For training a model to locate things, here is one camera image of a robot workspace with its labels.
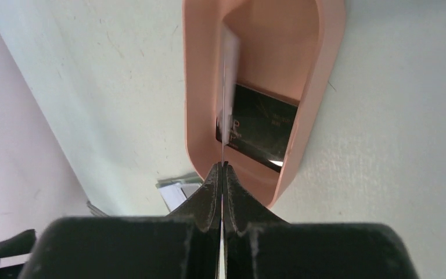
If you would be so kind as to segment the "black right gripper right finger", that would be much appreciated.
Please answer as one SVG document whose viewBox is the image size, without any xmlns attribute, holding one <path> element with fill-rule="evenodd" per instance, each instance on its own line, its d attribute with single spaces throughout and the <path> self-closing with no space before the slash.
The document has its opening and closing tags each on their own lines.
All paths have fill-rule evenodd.
<svg viewBox="0 0 446 279">
<path fill-rule="evenodd" d="M 254 223 L 286 223 L 243 187 L 227 161 L 222 163 L 222 222 L 225 235 L 243 235 Z"/>
</svg>

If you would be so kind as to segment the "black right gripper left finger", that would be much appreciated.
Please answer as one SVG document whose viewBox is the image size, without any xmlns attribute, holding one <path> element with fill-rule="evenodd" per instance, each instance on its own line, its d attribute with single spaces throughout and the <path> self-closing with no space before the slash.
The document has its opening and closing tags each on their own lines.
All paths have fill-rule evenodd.
<svg viewBox="0 0 446 279">
<path fill-rule="evenodd" d="M 222 163 L 214 164 L 202 185 L 165 219 L 196 233 L 219 233 L 222 221 Z"/>
</svg>

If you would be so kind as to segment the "green leather card holder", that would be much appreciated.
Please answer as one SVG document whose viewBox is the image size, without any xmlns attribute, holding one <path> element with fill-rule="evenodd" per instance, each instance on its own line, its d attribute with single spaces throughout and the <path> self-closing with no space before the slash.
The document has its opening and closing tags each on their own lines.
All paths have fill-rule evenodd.
<svg viewBox="0 0 446 279">
<path fill-rule="evenodd" d="M 203 180 L 197 173 L 189 173 L 180 177 L 159 180 L 156 188 L 169 212 L 172 212 L 192 196 L 202 183 Z"/>
</svg>

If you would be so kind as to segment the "black gold-print credit card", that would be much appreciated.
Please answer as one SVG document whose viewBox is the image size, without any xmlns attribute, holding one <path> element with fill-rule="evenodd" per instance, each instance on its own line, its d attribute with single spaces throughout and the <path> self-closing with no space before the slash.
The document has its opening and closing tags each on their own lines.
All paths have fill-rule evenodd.
<svg viewBox="0 0 446 279">
<path fill-rule="evenodd" d="M 217 141 L 280 172 L 298 107 L 245 85 L 222 86 L 217 97 Z"/>
</svg>

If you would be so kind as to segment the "white printed credit card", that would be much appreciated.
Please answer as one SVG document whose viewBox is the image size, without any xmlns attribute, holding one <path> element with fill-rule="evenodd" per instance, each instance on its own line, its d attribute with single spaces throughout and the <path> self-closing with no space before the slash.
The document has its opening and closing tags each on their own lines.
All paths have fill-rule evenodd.
<svg viewBox="0 0 446 279">
<path fill-rule="evenodd" d="M 220 113 L 218 118 L 221 135 L 221 162 L 224 164 L 224 148 L 229 144 L 235 83 L 238 75 L 240 39 L 226 25 L 221 29 L 221 90 Z"/>
</svg>

